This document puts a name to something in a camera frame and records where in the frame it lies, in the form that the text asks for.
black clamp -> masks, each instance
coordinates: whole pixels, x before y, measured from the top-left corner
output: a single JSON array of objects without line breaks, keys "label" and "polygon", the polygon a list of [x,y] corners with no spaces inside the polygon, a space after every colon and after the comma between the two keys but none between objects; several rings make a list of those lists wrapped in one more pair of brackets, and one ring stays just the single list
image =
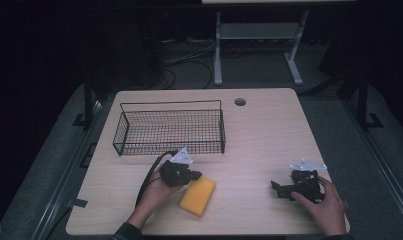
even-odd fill
[{"label": "black clamp", "polygon": [[272,188],[276,190],[278,198],[286,198],[295,201],[291,196],[292,192],[297,192],[313,203],[320,203],[325,198],[325,194],[320,191],[320,183],[317,178],[317,171],[298,171],[291,173],[294,185],[281,186],[271,181]]},{"label": "black clamp", "polygon": [[198,180],[202,173],[191,171],[188,164],[164,162],[160,168],[160,175],[169,187],[183,186],[192,180]]}]

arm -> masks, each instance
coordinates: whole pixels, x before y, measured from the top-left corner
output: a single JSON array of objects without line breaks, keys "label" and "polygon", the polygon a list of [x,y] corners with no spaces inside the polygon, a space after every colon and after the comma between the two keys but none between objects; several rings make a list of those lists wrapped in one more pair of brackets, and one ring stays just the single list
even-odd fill
[{"label": "arm", "polygon": [[159,171],[151,176],[151,182],[142,195],[141,201],[125,223],[117,230],[112,240],[142,239],[141,230],[145,222],[155,210],[163,206],[169,197],[179,191],[183,186],[169,187],[160,178]]},{"label": "arm", "polygon": [[318,176],[318,178],[325,188],[325,199],[321,203],[314,204],[296,192],[291,193],[292,197],[300,202],[312,215],[314,221],[327,236],[324,239],[352,239],[350,236],[347,236],[349,238],[343,238],[347,234],[344,204],[335,185],[321,176]]}]

grommet hole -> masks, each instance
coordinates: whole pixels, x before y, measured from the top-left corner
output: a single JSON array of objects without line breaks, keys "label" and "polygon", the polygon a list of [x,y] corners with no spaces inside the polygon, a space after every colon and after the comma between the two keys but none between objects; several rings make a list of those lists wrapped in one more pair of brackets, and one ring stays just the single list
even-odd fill
[{"label": "grommet hole", "polygon": [[237,106],[245,106],[245,104],[247,104],[247,101],[245,101],[245,99],[243,98],[237,98],[235,99],[235,104]]}]

sleeve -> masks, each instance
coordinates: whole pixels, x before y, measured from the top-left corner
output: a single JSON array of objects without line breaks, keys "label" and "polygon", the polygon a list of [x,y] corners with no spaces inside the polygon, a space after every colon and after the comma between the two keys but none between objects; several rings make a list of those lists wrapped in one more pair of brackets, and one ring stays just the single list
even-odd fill
[{"label": "sleeve", "polygon": [[130,223],[123,223],[110,240],[141,240],[142,232]]},{"label": "sleeve", "polygon": [[355,239],[350,234],[345,234],[345,235],[327,236],[322,238],[321,240],[355,240]]}]

white tag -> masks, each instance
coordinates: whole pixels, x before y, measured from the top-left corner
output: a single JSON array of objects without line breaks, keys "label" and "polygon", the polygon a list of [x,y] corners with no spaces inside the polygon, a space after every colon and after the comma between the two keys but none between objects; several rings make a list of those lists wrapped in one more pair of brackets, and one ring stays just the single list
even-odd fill
[{"label": "white tag", "polygon": [[328,169],[328,167],[325,164],[310,162],[308,160],[305,160],[304,158],[301,159],[300,164],[289,165],[289,168],[298,171],[313,171],[313,170]]},{"label": "white tag", "polygon": [[170,159],[172,163],[182,163],[182,164],[192,164],[194,161],[189,156],[188,150],[186,147],[182,148],[176,155]]}]

